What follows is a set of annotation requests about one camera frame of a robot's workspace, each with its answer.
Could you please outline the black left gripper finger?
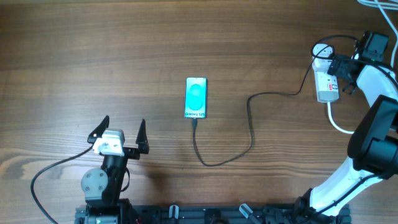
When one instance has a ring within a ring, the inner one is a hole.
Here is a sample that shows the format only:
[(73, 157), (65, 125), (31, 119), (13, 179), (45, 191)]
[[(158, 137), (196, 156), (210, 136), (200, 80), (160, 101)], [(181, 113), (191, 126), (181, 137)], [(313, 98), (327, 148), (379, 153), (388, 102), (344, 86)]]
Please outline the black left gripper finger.
[(141, 121), (141, 125), (137, 134), (136, 144), (138, 146), (138, 150), (141, 154), (149, 153), (149, 143), (146, 134), (146, 121), (143, 119)]
[(88, 135), (87, 143), (94, 144), (98, 138), (101, 138), (102, 134), (109, 127), (109, 122), (110, 118), (106, 115), (102, 122)]

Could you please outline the white power strip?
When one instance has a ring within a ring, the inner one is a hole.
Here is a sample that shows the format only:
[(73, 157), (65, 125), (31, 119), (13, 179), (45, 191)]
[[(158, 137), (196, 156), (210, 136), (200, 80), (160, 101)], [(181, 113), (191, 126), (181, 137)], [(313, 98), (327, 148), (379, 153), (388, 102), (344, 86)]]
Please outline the white power strip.
[(320, 103), (334, 102), (339, 98), (338, 82), (334, 75), (327, 74), (332, 63), (332, 59), (323, 59), (330, 56), (334, 50), (327, 47), (327, 44), (316, 44), (312, 53), (317, 56), (313, 57), (312, 68), (315, 77), (315, 88), (317, 101)]

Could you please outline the Galaxy S25 smartphone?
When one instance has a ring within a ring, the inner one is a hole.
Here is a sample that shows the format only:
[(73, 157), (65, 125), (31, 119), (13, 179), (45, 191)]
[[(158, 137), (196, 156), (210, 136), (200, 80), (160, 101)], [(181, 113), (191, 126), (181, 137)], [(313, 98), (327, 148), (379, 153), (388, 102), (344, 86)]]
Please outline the Galaxy S25 smartphone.
[(185, 89), (186, 118), (206, 118), (207, 79), (203, 77), (188, 77)]

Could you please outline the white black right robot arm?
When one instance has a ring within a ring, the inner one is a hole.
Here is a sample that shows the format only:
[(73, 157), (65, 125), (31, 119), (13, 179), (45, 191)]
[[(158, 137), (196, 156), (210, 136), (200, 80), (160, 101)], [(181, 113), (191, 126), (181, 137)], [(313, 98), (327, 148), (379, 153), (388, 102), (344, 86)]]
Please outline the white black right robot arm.
[(397, 138), (389, 135), (397, 130), (397, 80), (391, 65), (383, 62), (389, 38), (367, 31), (354, 38), (351, 57), (336, 54), (324, 37), (312, 47), (313, 70), (325, 74), (326, 86), (333, 90), (336, 78), (347, 80), (360, 89), (370, 109), (347, 146), (348, 157), (321, 185), (309, 189), (294, 207), (294, 217), (306, 221), (327, 222), (366, 188), (397, 174)]

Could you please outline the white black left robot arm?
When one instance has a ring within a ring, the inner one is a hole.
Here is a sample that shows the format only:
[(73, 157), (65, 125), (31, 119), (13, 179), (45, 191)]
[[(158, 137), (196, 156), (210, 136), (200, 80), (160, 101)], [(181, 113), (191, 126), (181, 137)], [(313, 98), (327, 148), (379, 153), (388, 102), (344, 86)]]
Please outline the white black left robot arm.
[(81, 179), (86, 207), (77, 210), (75, 223), (141, 223), (141, 216), (128, 199), (121, 199), (125, 175), (129, 175), (127, 162), (138, 160), (141, 154), (149, 153), (146, 121), (142, 120), (137, 134), (137, 147), (125, 147), (124, 132), (109, 127), (110, 118), (102, 122), (88, 135), (87, 142), (93, 152), (103, 156), (99, 169), (90, 169)]

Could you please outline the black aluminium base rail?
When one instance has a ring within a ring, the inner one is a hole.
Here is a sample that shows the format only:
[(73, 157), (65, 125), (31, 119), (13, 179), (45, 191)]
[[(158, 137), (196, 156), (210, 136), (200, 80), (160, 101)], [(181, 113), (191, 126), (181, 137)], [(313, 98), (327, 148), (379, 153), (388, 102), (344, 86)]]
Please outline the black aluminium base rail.
[(75, 223), (337, 223), (350, 224), (351, 210), (345, 205), (337, 217), (292, 217), (291, 205), (230, 207), (130, 206), (105, 209), (78, 208)]

